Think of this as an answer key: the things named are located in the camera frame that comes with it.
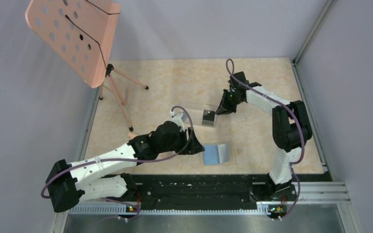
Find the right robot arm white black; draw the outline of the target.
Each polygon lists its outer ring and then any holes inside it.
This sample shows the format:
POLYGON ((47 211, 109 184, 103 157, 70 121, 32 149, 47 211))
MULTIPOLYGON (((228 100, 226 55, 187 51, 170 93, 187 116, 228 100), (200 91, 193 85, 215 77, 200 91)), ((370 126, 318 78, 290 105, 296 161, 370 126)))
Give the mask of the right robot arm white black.
POLYGON ((272 137, 277 146, 273 167, 267 174, 264 194, 278 200, 292 183, 291 167, 303 158, 312 128, 303 101, 289 101, 266 90, 260 83, 249 83, 244 72, 230 76, 229 88, 223 91, 217 115, 237 111, 243 102, 252 104, 272 118, 272 137))

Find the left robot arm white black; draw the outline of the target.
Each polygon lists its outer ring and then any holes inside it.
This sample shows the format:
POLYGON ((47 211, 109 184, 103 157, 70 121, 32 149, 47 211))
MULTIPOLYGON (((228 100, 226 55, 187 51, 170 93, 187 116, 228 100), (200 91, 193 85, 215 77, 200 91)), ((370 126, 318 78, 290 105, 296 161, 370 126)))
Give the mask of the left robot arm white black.
POLYGON ((109 174, 140 164, 160 162, 157 157, 164 152, 173 152, 177 156, 204 151, 193 127, 185 129, 173 121, 166 121, 156 130, 135 136, 110 152, 78 162, 67 163, 65 159, 55 162, 41 196, 50 199, 56 213, 68 211, 87 200, 132 200, 136 196, 136 184, 131 175, 122 173, 108 177, 109 174))

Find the clear plastic box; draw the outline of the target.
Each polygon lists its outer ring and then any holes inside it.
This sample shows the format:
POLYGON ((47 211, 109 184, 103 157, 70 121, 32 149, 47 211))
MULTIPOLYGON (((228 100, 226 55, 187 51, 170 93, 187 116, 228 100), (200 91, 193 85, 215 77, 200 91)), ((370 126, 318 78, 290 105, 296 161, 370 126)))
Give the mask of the clear plastic box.
POLYGON ((190 102, 186 100, 182 100, 180 102, 180 106, 182 106, 188 111, 189 115, 191 116, 194 126, 203 126, 202 125, 203 111, 209 110, 209 111, 215 112, 218 108, 216 105, 196 103, 196 102, 190 102))

